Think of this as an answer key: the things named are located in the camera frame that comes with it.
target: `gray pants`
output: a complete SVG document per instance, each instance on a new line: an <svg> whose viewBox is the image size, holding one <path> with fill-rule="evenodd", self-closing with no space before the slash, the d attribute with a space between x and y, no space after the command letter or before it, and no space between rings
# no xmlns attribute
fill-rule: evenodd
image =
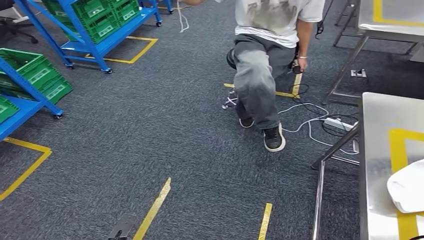
<svg viewBox="0 0 424 240"><path fill-rule="evenodd" d="M237 35L234 43L237 115L242 120L253 118L259 129L275 128L280 123L275 79L288 72L295 48L248 34Z"/></svg>

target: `stainless steel table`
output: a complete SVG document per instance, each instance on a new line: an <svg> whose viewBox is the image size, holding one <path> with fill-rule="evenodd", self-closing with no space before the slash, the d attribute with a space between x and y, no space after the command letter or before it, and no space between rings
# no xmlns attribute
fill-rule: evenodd
<svg viewBox="0 0 424 240"><path fill-rule="evenodd" d="M423 0L357 0L358 4L349 13L348 21L357 12L357 27L361 34L356 47L344 63L334 80L331 90L323 99L327 104L332 95L360 98L360 95L337 92L337 87L369 38L399 42L424 43Z"/></svg>
<svg viewBox="0 0 424 240"><path fill-rule="evenodd" d="M319 167L312 239L320 239L325 162L346 162L333 154L358 133L361 240L410 240L424 236L424 212L400 213L387 190L387 180L394 172L424 159L424 100L365 92L360 108L359 127L352 128L312 165Z"/></svg>

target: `metal bracket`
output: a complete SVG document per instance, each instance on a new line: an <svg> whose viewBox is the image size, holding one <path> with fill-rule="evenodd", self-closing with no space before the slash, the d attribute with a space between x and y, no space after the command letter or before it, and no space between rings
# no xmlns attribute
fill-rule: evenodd
<svg viewBox="0 0 424 240"><path fill-rule="evenodd" d="M366 78L367 74L365 73L365 69L350 70L350 76L351 77L357 77L357 78Z"/></svg>
<svg viewBox="0 0 424 240"><path fill-rule="evenodd" d="M124 213L118 220L112 232L109 234L107 240L131 240L131 238L128 237L128 234L130 234L136 220L136 215Z"/></svg>

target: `yellow tape square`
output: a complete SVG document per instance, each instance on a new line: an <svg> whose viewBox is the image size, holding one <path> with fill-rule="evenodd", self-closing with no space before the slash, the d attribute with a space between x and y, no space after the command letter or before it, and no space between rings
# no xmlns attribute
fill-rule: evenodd
<svg viewBox="0 0 424 240"><path fill-rule="evenodd" d="M6 137L4 141L17 146L39 151L43 154L24 173L22 173L22 175L19 176L4 192L0 193L0 202L7 198L11 193L13 193L13 191L15 191L19 187L19 185L21 185L25 181L25 179L27 179L44 162L44 160L46 160L50 156L50 154L52 154L52 150L46 146L37 145L11 137Z"/></svg>
<svg viewBox="0 0 424 240"><path fill-rule="evenodd" d="M384 23L384 24L405 25L405 26L412 26L412 27L424 27L424 22L385 19L383 16L383 0L374 0L372 7L373 7L372 19L374 20L374 22Z"/></svg>
<svg viewBox="0 0 424 240"><path fill-rule="evenodd" d="M299 87L300 87L301 81L302 81L302 73L296 74L296 78L294 79L294 84L293 84L293 88L291 90L291 93L276 91L275 95L282 96L282 97L300 99L301 96L299 96ZM234 88L234 84L230 84L230 83L224 83L224 86L227 87L227 88Z"/></svg>
<svg viewBox="0 0 424 240"><path fill-rule="evenodd" d="M393 128L389 131L391 171L396 173L408 166L408 154L406 140L424 142L424 133ZM424 217L424 212L397 214L397 226L399 229L399 240L410 240L418 236L417 216Z"/></svg>
<svg viewBox="0 0 424 240"><path fill-rule="evenodd" d="M135 39L135 40L142 40L142 41L149 41L146 47L144 47L137 55L135 55L131 60L124 60L124 59L114 59L114 58L103 58L106 61L112 61L112 62L118 62L118 63L124 63L124 64L133 64L135 63L139 58L141 58L155 43L158 41L157 38L148 38L148 37L139 37L139 36L127 36L126 39ZM93 59L89 53L85 55L88 59Z"/></svg>

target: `blue shelving cart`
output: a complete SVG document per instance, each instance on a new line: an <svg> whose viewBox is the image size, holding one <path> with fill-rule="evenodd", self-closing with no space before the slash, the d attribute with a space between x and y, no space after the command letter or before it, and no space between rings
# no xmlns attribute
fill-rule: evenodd
<svg viewBox="0 0 424 240"><path fill-rule="evenodd" d="M23 13L28 16L29 20L44 36L44 38L51 45L54 51L60 56L65 66L72 69L74 68L74 63L72 62L72 60L88 61L97 63L102 71L111 74L113 72L112 69L108 67L105 60L103 59L103 57L107 53L109 53L113 48L115 48L119 43L121 43L129 34L134 32L147 19L155 16L156 26L160 27L162 25L162 19L159 13L158 4L156 0L148 0L151 3L151 7L143 7L140 13L135 18L127 22L125 25L121 26L118 30L103 39L101 42L94 44L71 6L77 1L78 0L57 0L57 2L62 6L66 15L69 17L70 21L72 22L77 32L81 35L81 37L77 36L75 33L73 33L72 30L62 24L53 15L44 10L39 5L39 3L36 3L33 0L15 0L16 4L20 7ZM44 28L43 24L39 21L36 15L32 12L32 10L30 9L30 5L37 11L45 15L47 18L49 18L53 23L61 27L77 41L68 41L63 45L59 45L49 34L46 28ZM93 58L70 55L70 52L91 54Z"/></svg>
<svg viewBox="0 0 424 240"><path fill-rule="evenodd" d="M61 119L63 117L63 110L51 103L43 94L41 94L41 92L35 89L1 57L0 70L9 75L9 77L11 77L17 85L21 86L35 99L26 100L5 95L7 100L19 107L19 110L13 116L0 123L0 141L9 136L43 107L49 109L55 118Z"/></svg>

